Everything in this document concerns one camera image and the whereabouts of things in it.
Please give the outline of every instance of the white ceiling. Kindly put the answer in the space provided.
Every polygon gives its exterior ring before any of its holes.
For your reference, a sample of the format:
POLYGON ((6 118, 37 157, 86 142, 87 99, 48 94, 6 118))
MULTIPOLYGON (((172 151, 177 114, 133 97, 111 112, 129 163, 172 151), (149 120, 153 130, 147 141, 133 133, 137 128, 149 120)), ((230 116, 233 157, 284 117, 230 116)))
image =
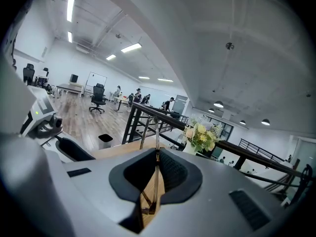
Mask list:
MULTIPOLYGON (((304 115, 315 108, 315 50, 284 0, 182 1, 201 60, 198 109, 221 100, 234 113, 232 121, 262 127, 261 116, 273 119, 302 105, 304 115), (225 48, 228 42, 234 50, 225 48)), ((273 121, 270 128, 291 129, 288 119, 273 121)))
POLYGON ((88 48, 92 55, 135 79, 144 82, 181 87, 178 78, 160 50, 148 35, 110 0, 76 0, 72 22, 66 20, 67 0, 47 0, 47 12, 58 39, 67 41, 67 32, 73 33, 73 43, 88 48), (122 53, 121 49, 140 43, 141 49, 122 53), (111 61, 111 54, 117 57, 111 61), (162 82, 157 78, 171 79, 162 82))
POLYGON ((125 0, 120 6, 130 15, 110 0, 76 0, 72 24, 65 20, 66 0, 49 0, 48 5, 56 36, 66 39, 67 31, 73 31, 74 41, 102 60, 114 53, 116 59, 108 63, 135 78, 149 76, 156 83, 166 77, 180 86, 179 78, 189 96, 198 95, 197 101, 192 97, 198 109, 207 111, 221 100, 233 122, 243 119, 249 127, 266 128, 261 120, 269 118, 272 129, 315 132, 315 50, 285 0, 125 0), (135 7, 129 10, 131 2, 135 7), (132 20, 135 15, 144 16, 137 22, 147 34, 132 20), (165 18, 170 19, 165 27, 157 25, 165 18), (120 52, 138 41, 141 50, 120 52), (225 48, 228 42, 234 50, 225 48), (191 63, 190 49, 198 52, 191 63))

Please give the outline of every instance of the flower bouquet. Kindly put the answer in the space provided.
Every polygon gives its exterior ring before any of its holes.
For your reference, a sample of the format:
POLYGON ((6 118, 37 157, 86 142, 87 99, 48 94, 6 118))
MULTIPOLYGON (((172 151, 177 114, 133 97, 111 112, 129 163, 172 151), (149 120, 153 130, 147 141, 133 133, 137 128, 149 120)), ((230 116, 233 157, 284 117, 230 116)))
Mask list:
POLYGON ((191 125, 183 131, 184 140, 187 141, 184 152, 195 155, 196 152, 202 152, 203 149, 211 151, 215 147, 215 142, 221 140, 221 126, 211 126, 212 124, 209 122, 203 125, 195 119, 191 120, 191 125))

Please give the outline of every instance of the black office chair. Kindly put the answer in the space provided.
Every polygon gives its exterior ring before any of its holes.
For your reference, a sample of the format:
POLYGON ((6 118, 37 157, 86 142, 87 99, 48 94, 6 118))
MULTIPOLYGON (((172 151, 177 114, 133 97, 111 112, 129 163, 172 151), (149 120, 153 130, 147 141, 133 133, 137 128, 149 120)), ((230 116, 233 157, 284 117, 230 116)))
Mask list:
POLYGON ((43 70, 47 72, 47 73, 46 73, 46 76, 48 76, 48 74, 49 74, 48 68, 44 68, 43 70))
POLYGON ((32 85, 34 73, 34 65, 28 63, 26 68, 23 69, 23 82, 27 81, 27 85, 32 85))
POLYGON ((96 104, 97 106, 89 107, 90 112, 93 110, 98 110, 101 113, 101 110, 104 112, 103 109, 99 108, 100 105, 105 105, 105 99, 103 98, 104 93, 104 86, 102 84, 97 83, 97 86, 93 87, 93 97, 91 102, 96 104))

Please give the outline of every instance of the wooden floor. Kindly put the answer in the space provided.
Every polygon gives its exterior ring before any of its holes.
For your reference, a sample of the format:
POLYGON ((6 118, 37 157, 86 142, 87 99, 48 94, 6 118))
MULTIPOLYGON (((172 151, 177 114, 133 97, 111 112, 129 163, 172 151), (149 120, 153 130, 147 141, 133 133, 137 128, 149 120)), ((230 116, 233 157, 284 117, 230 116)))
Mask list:
POLYGON ((57 115, 63 118, 63 129, 66 133, 82 142, 89 151, 99 149, 98 136, 109 134, 113 137, 112 146, 122 143, 126 123, 130 110, 125 104, 121 104, 117 113, 118 104, 106 101, 106 105, 100 106, 105 112, 89 111, 91 103, 90 97, 78 98, 77 94, 65 92, 61 98, 52 98, 52 102, 58 110, 57 115))

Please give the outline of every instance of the air conditioner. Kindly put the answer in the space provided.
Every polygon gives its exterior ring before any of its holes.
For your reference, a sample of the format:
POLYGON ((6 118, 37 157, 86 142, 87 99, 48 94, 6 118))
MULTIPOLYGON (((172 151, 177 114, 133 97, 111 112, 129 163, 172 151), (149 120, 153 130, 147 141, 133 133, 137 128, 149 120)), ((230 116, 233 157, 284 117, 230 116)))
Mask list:
POLYGON ((78 51, 82 52, 82 53, 85 53, 85 54, 88 54, 88 53, 89 53, 89 49, 86 48, 85 46, 80 45, 80 44, 78 44, 78 45, 76 46, 76 49, 77 49, 78 51))

